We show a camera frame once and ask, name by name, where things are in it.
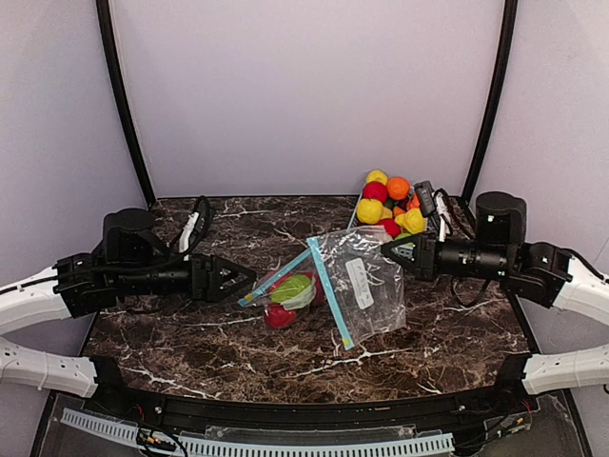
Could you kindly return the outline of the red wrinkled fruit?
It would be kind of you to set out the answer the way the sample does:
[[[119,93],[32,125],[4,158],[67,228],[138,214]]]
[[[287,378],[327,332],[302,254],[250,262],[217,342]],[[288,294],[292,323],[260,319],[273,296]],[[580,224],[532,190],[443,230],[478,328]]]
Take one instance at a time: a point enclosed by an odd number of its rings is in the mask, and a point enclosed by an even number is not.
[[[265,323],[270,328],[287,328],[290,327],[298,316],[295,310],[286,310],[281,305],[270,304],[264,311]]]

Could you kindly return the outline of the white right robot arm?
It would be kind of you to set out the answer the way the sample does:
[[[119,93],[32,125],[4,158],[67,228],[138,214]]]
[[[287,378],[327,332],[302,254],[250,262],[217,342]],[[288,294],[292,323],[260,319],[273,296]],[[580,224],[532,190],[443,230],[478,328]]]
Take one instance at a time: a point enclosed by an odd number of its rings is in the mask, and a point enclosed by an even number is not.
[[[384,257],[417,280],[437,276],[497,282],[506,291],[545,308],[568,310],[608,322],[608,277],[569,248],[525,240],[526,203],[501,191],[476,200],[475,235],[440,240],[428,233],[382,245]],[[547,391],[608,386],[608,347],[557,354],[508,356],[497,374],[497,390],[535,396]]]

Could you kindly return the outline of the green pear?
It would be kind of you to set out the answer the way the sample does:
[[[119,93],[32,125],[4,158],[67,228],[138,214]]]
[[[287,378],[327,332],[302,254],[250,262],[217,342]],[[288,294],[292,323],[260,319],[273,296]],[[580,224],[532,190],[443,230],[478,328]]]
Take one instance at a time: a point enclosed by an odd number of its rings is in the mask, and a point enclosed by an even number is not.
[[[270,299],[273,304],[286,310],[305,308],[312,303],[317,294],[315,281],[307,274],[287,277],[272,290]]]

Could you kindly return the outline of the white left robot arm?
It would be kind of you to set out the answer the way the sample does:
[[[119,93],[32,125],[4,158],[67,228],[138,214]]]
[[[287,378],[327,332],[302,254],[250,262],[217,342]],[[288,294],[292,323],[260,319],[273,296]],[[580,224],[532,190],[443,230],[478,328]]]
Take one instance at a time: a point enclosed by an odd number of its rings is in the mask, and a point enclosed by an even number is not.
[[[130,296],[186,295],[216,304],[252,285],[256,274],[216,255],[196,253],[212,219],[206,199],[182,231],[183,244],[156,236],[154,215],[122,209],[105,216],[91,252],[74,254],[1,290],[1,332],[76,319],[114,308]],[[92,398],[119,390],[123,379],[110,357],[68,357],[1,341],[4,382]]]

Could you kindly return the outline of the clear zip bag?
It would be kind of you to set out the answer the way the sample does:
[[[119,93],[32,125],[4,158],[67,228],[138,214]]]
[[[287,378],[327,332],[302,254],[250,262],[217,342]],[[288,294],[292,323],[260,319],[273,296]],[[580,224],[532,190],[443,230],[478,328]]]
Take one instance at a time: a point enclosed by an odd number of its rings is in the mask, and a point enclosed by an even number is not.
[[[361,226],[307,239],[326,301],[346,350],[403,328],[403,270],[384,257],[392,240],[380,226]]]
[[[259,308],[269,329],[291,327],[325,301],[324,288],[309,248],[258,280],[238,300],[242,308]]]

